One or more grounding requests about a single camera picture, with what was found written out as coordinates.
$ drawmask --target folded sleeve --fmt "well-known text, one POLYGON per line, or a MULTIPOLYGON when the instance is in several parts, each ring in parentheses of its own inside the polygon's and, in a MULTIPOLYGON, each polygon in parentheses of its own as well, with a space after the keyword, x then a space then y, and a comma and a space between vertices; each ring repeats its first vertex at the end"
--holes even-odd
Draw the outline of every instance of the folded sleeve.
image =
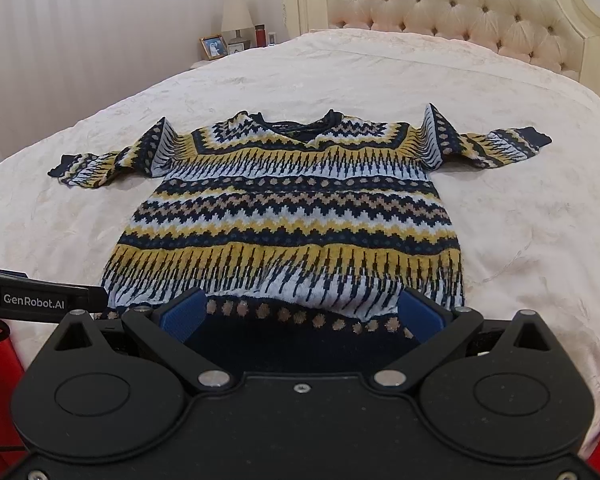
POLYGON ((458 134, 433 105, 427 107, 421 133, 426 139, 422 160, 431 170, 448 160, 467 162, 476 168, 499 168, 536 156, 540 148, 552 142, 531 127, 458 134))
POLYGON ((104 155, 63 155, 48 172, 68 186, 100 187, 122 173, 164 176, 173 161, 177 136, 166 118, 158 121, 132 146, 104 155))

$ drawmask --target mattress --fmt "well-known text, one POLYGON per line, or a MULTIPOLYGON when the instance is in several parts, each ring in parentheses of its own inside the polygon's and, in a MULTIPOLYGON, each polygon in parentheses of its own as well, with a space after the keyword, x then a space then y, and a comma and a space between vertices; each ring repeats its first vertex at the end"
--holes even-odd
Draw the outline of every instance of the mattress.
MULTIPOLYGON (((596 404, 583 456, 600 433, 600 99, 563 76, 464 41, 329 30, 248 50, 163 81, 0 164, 0 268, 100 283, 128 218, 156 180, 130 175, 70 189, 46 175, 65 153, 104 153, 161 117, 186 133, 241 110, 314 121, 334 108, 419 123, 433 103, 459 132, 533 126, 553 142, 531 160, 432 173, 462 247, 467 305, 509 319, 537 310, 596 404)), ((23 365, 52 326, 12 322, 23 365)))

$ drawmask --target photograph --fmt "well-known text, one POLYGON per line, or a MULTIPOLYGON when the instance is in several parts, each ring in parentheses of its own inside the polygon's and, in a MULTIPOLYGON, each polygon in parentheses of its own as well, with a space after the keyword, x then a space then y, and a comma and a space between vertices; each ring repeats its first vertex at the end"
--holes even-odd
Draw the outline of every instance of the photograph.
POLYGON ((230 43, 229 54, 237 54, 238 52, 244 52, 244 43, 230 43))
POLYGON ((201 38, 200 42, 202 43, 209 60, 219 59, 229 55, 224 38, 220 34, 209 36, 208 38, 201 38))

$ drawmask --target tufted headboard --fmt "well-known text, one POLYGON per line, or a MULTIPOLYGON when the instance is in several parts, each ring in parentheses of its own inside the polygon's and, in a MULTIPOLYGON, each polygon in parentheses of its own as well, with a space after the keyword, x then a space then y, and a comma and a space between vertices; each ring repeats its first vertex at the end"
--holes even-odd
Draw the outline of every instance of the tufted headboard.
POLYGON ((352 27, 465 40, 600 96, 600 16, 586 0, 285 0, 284 14, 292 38, 352 27))

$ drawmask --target red thermos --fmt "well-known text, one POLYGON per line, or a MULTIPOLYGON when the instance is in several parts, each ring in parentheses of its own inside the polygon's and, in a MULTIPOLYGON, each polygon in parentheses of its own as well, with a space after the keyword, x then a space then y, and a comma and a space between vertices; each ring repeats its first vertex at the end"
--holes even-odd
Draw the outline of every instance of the red thermos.
POLYGON ((267 33, 264 30, 264 25, 256 25, 256 44, 259 47, 267 46, 267 33))

